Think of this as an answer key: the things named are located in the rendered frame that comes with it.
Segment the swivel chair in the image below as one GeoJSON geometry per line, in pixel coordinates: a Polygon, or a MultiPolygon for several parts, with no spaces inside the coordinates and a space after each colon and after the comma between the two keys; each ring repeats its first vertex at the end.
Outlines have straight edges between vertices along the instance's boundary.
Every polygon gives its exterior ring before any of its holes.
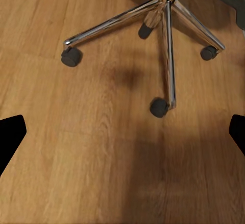
{"type": "MultiPolygon", "coordinates": [[[[245,0],[221,1],[236,10],[236,24],[245,31],[245,0]]],[[[201,53],[204,60],[214,59],[220,52],[225,50],[225,45],[179,0],[148,0],[146,3],[65,40],[61,60],[66,66],[75,67],[81,59],[81,53],[77,49],[72,48],[72,46],[145,13],[148,14],[138,32],[139,36],[143,39],[148,38],[153,29],[162,20],[168,103],[164,100],[156,99],[151,105],[150,111],[153,116],[163,118],[168,111],[176,108],[172,15],[214,45],[204,48],[201,53]]]]}

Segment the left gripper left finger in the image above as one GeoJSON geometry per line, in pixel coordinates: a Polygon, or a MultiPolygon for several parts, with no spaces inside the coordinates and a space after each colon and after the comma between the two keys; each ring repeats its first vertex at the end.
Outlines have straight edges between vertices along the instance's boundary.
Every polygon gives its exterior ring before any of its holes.
{"type": "Polygon", "coordinates": [[[26,134],[27,128],[22,115],[0,120],[0,176],[26,134]]]}

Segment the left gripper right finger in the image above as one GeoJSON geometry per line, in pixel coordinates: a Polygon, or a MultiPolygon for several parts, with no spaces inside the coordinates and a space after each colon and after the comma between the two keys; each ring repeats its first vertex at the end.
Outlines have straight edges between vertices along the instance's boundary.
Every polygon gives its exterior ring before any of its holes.
{"type": "Polygon", "coordinates": [[[229,133],[245,155],[245,117],[233,115],[229,133]]]}

